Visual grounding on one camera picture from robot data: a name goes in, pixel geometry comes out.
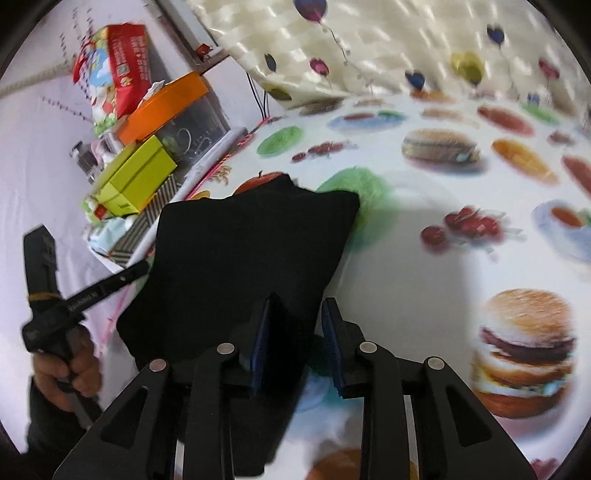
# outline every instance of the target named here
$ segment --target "plastic container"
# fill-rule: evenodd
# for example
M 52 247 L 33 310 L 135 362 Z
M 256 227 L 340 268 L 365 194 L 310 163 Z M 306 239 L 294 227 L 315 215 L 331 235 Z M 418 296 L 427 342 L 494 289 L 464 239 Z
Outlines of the plastic container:
M 174 175 L 182 183 L 191 167 L 228 131 L 207 92 L 195 72 L 165 85 L 129 116 L 117 132 L 119 139 L 127 145 L 155 135 L 178 165 Z

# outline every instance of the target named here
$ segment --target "person's hand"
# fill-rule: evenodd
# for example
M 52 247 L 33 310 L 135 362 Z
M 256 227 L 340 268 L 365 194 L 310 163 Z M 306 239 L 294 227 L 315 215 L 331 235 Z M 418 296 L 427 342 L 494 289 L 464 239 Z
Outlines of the person's hand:
M 84 397 L 91 398 L 99 392 L 103 379 L 100 374 L 99 360 L 94 356 L 95 346 L 90 340 L 90 334 L 83 326 L 78 328 L 82 346 L 70 362 L 70 369 L 76 374 L 72 386 Z M 74 410 L 64 392 L 57 386 L 56 379 L 67 377 L 70 372 L 65 362 L 49 353 L 35 353 L 33 371 L 35 385 L 48 401 L 61 410 Z

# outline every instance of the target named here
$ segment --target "snack package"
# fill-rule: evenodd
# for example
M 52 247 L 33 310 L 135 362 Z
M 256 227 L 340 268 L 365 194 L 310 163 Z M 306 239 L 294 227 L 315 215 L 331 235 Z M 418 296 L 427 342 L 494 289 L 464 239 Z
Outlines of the snack package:
M 107 25 L 82 47 L 74 66 L 74 83 L 90 61 L 88 81 L 95 135 L 133 113 L 152 85 L 148 36 L 143 25 Z

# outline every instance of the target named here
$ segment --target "yellow box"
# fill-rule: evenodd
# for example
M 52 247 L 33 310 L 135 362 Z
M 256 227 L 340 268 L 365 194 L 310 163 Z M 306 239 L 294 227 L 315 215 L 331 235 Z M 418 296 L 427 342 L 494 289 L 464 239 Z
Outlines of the yellow box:
M 139 148 L 130 144 L 97 179 L 95 198 L 113 215 L 139 213 L 175 168 L 158 138 L 150 137 Z

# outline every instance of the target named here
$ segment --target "food print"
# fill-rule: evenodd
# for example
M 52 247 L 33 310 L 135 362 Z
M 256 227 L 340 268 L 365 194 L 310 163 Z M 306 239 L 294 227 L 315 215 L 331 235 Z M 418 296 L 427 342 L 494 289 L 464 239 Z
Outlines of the food print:
M 591 142 L 575 120 L 525 98 L 351 97 L 263 124 L 224 166 L 212 199 L 280 172 L 357 192 L 326 296 L 396 356 L 444 358 L 540 480 L 560 467 L 591 416 Z M 307 375 L 263 478 L 356 478 L 363 402 Z

